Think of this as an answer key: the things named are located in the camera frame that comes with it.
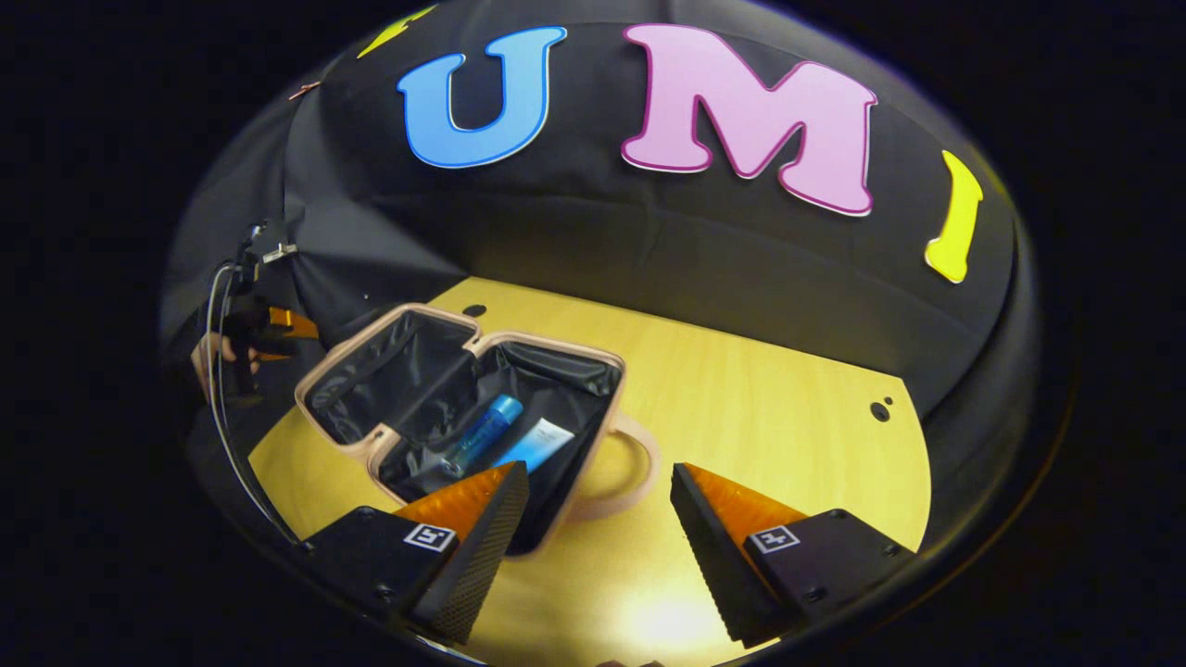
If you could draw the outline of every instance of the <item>toiletry bag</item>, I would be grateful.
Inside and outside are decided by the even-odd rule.
[[[401,506],[457,481],[426,462],[499,394],[518,399],[523,413],[471,474],[497,462],[541,419],[572,432],[528,478],[527,508],[506,550],[517,557],[541,548],[563,520],[616,514],[653,485],[655,439],[617,409],[625,380],[625,362],[607,351],[517,331],[482,336],[471,317],[404,304],[330,350],[295,394],[310,423]],[[646,475],[623,495],[578,501],[576,483],[611,432],[642,446]]]

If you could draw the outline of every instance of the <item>cream tube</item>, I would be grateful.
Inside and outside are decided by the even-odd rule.
[[[527,463],[527,472],[530,475],[572,439],[572,432],[541,418],[492,468],[512,460],[522,460]]]

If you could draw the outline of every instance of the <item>letter m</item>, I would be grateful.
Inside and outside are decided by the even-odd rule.
[[[869,108],[876,95],[818,63],[802,62],[766,88],[723,39],[682,25],[643,24],[623,33],[646,49],[643,132],[621,145],[630,164],[656,171],[708,169],[712,152],[696,140],[696,104],[704,107],[733,171],[754,178],[803,131],[798,157],[778,170],[788,192],[833,211],[873,209],[866,186]]]

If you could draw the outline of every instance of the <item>cable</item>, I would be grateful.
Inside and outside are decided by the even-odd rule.
[[[283,538],[286,540],[288,540],[291,544],[296,544],[296,540],[292,535],[289,535],[289,532],[285,531],[280,526],[280,523],[276,522],[275,517],[272,516],[272,513],[269,513],[267,509],[263,508],[263,503],[261,503],[260,500],[255,497],[255,493],[251,491],[251,488],[247,484],[247,481],[243,479],[243,474],[238,469],[238,463],[235,460],[235,455],[230,450],[230,443],[227,439],[227,431],[223,430],[223,420],[225,420],[225,417],[227,417],[227,405],[225,405],[225,401],[224,401],[225,394],[223,393],[223,388],[222,388],[222,361],[223,361],[222,360],[222,341],[223,341],[222,336],[219,336],[219,339],[218,339],[218,396],[217,396],[217,404],[216,404],[216,398],[215,398],[215,354],[213,354],[213,347],[210,344],[211,343],[210,338],[211,338],[211,335],[213,333],[213,322],[215,322],[215,294],[218,292],[218,279],[222,278],[222,274],[224,272],[227,272],[227,271],[234,271],[234,269],[235,269],[235,266],[232,266],[232,265],[225,265],[225,266],[219,267],[218,271],[215,273],[213,280],[210,284],[210,299],[209,299],[209,304],[206,306],[206,335],[203,338],[205,341],[205,345],[206,345],[206,379],[209,381],[209,390],[210,390],[210,396],[209,396],[210,398],[210,412],[211,412],[211,414],[213,415],[213,419],[215,419],[215,427],[218,428],[218,438],[222,440],[223,450],[227,452],[227,459],[230,462],[231,470],[235,471],[235,477],[238,478],[240,485],[243,488],[244,491],[247,491],[248,497],[251,498],[251,503],[254,503],[255,507],[256,507],[256,509],[259,509],[260,513],[263,514],[263,517],[267,519],[268,522],[272,523],[272,526],[275,527],[276,531],[280,532],[280,534],[283,535]],[[223,300],[222,300],[222,304],[221,304],[222,305],[222,310],[218,312],[219,322],[222,320],[223,317],[225,317],[227,304],[230,300],[230,287],[231,287],[231,284],[234,282],[234,280],[235,280],[235,277],[231,275],[230,279],[227,280],[227,287],[223,290]],[[218,419],[219,408],[221,408],[221,411],[223,413],[223,420]],[[230,430],[230,425],[229,424],[227,425],[227,430]]]

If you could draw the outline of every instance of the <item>black bag lining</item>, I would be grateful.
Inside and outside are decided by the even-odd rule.
[[[528,478],[530,495],[506,553],[538,546],[576,481],[613,399],[621,370],[601,361],[508,341],[480,358],[461,345],[473,330],[408,311],[321,377],[306,405],[338,444],[363,439],[378,424],[400,434],[380,464],[380,481],[412,502],[457,479],[439,468],[447,450],[499,394],[523,414],[476,462],[498,460],[540,419],[573,439]]]

